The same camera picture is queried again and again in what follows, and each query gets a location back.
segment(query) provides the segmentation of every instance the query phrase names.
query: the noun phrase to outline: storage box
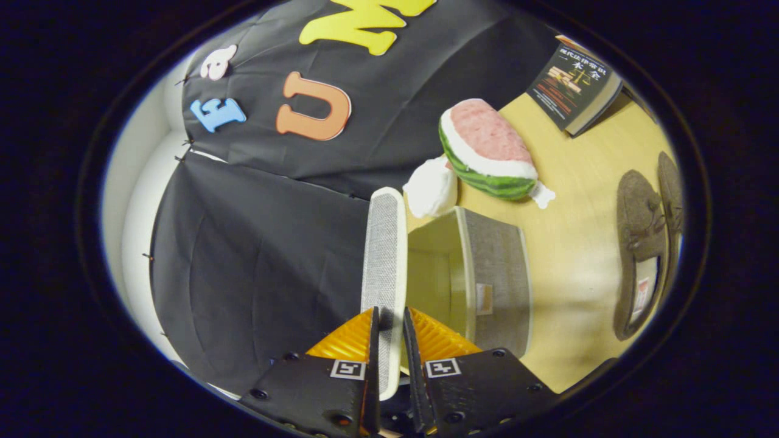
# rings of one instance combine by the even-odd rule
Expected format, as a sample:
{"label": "storage box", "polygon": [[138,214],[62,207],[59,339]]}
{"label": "storage box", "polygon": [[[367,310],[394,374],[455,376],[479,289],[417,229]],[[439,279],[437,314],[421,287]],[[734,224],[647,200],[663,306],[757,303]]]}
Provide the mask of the storage box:
{"label": "storage box", "polygon": [[[484,350],[527,351],[530,271],[518,227],[454,207],[408,235],[406,304]],[[407,370],[406,355],[402,367]]]}

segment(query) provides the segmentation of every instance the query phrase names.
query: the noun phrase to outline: white wall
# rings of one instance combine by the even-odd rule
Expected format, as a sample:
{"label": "white wall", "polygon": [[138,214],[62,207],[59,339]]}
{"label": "white wall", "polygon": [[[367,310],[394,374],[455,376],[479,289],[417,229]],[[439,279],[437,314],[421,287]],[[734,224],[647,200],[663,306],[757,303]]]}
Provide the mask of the white wall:
{"label": "white wall", "polygon": [[103,245],[111,276],[125,304],[127,290],[122,273],[122,230],[138,176],[154,148],[171,131],[163,102],[164,81],[146,95],[125,125],[111,156],[103,187]]}
{"label": "white wall", "polygon": [[182,85],[192,54],[139,102],[119,135],[106,171],[101,206],[108,266],[130,316],[169,359],[182,360],[165,336],[151,295],[151,234],[162,193],[176,161],[188,149],[182,117]]}

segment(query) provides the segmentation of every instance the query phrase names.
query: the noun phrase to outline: wooden floor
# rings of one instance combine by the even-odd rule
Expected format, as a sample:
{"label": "wooden floor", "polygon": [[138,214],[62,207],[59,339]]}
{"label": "wooden floor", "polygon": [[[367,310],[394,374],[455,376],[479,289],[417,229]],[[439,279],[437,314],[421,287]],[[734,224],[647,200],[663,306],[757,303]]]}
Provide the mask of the wooden floor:
{"label": "wooden floor", "polygon": [[[460,181],[457,205],[523,229],[534,315],[521,361],[560,392],[619,356],[638,336],[619,341],[612,329],[621,277],[617,186],[636,169],[659,192],[657,156],[673,154],[660,126],[624,95],[575,139],[560,132],[527,94],[500,113],[524,138],[539,179],[556,199],[542,210],[530,198],[497,200]],[[428,221],[407,213],[408,231]]]}

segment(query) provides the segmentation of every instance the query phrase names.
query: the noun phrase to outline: white plush toy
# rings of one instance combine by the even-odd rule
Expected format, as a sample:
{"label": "white plush toy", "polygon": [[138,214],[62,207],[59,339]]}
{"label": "white plush toy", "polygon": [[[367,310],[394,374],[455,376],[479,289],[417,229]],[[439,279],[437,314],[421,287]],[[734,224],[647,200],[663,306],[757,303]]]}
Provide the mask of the white plush toy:
{"label": "white plush toy", "polygon": [[457,175],[446,166],[448,162],[446,156],[427,160],[403,186],[415,217],[438,217],[457,203]]}

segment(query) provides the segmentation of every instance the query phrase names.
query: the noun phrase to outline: foam letter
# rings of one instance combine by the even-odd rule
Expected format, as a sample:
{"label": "foam letter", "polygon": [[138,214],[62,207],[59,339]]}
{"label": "foam letter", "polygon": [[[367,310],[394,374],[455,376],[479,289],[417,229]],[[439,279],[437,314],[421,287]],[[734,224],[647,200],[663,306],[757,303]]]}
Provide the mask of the foam letter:
{"label": "foam letter", "polygon": [[195,113],[197,119],[200,120],[200,123],[203,124],[208,132],[216,132],[217,127],[225,123],[246,122],[246,116],[234,100],[225,99],[224,106],[218,108],[220,103],[219,99],[211,99],[202,105],[200,101],[194,101],[189,105],[189,109]]}
{"label": "foam letter", "polygon": [[222,79],[222,76],[227,72],[229,61],[235,56],[237,50],[238,46],[231,44],[227,48],[212,51],[210,55],[206,56],[203,65],[200,66],[200,77],[208,76],[211,80]]}
{"label": "foam letter", "polygon": [[303,79],[300,73],[292,72],[284,82],[284,97],[291,98],[295,94],[322,99],[330,104],[330,115],[322,119],[308,117],[292,111],[289,105],[281,105],[276,116],[276,130],[279,134],[293,132],[309,139],[325,141],[337,137],[344,130],[351,115],[351,101],[342,89]]}
{"label": "foam letter", "polygon": [[384,9],[397,9],[404,16],[418,16],[435,3],[435,0],[330,0],[347,6],[351,11],[339,12],[314,19],[300,33],[301,44],[316,40],[335,40],[368,48],[371,55],[384,55],[397,39],[393,32],[368,32],[372,27],[405,27],[406,22]]}

